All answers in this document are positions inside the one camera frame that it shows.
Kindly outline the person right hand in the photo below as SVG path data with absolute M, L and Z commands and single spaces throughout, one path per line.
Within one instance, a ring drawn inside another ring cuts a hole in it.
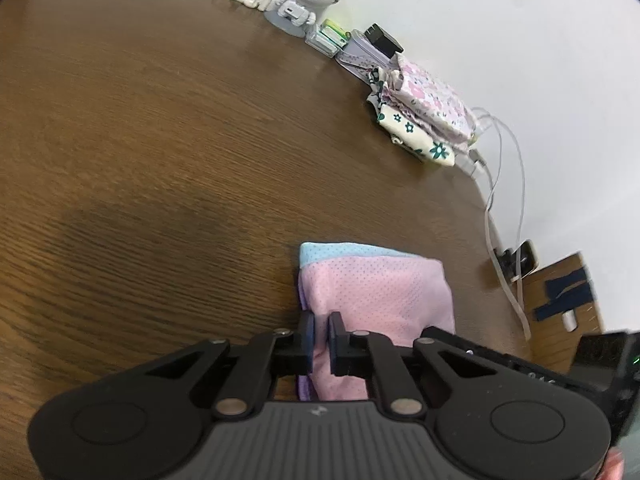
M 599 480 L 622 480 L 624 475 L 624 456 L 618 448 L 611 448 L 606 456 Z

